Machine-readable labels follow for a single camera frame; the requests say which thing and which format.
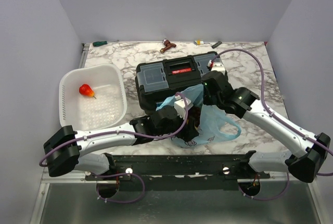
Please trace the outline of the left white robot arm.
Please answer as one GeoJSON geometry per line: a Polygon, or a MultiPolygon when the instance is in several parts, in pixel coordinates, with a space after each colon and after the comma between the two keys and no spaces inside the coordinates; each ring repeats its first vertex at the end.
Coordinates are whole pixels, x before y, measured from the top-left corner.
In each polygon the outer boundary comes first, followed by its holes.
{"type": "Polygon", "coordinates": [[[199,119],[198,107],[190,107],[187,115],[181,116],[173,106],[164,106],[152,115],[99,131],[75,131],[71,125],[64,126],[44,143],[45,157],[40,165],[47,167],[50,177],[82,170],[109,180],[115,175],[115,165],[108,155],[96,155],[96,151],[171,137],[191,142],[199,135],[199,119]]]}

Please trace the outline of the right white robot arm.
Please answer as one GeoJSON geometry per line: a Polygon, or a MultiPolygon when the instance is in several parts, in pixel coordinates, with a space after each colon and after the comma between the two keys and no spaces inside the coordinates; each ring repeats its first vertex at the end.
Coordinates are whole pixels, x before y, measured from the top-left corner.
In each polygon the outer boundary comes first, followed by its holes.
{"type": "Polygon", "coordinates": [[[287,152],[255,151],[249,160],[239,165],[243,177],[251,178],[257,172],[284,172],[302,182],[313,182],[327,157],[329,136],[325,133],[316,135],[292,123],[245,87],[233,89],[222,72],[210,71],[201,81],[204,104],[217,106],[227,114],[256,125],[288,149],[287,152]]]}

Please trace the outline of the light blue plastic bag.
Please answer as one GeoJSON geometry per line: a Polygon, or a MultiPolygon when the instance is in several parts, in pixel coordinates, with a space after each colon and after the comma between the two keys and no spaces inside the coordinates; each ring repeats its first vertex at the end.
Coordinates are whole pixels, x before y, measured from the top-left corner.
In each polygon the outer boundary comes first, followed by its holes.
{"type": "Polygon", "coordinates": [[[186,88],[181,94],[190,99],[193,107],[201,108],[200,125],[197,127],[199,136],[190,142],[185,142],[179,138],[179,133],[172,136],[171,140],[174,144],[182,148],[196,147],[213,142],[231,141],[241,134],[241,127],[234,120],[227,117],[225,112],[216,106],[207,106],[203,104],[203,85],[198,84],[186,88]]]}

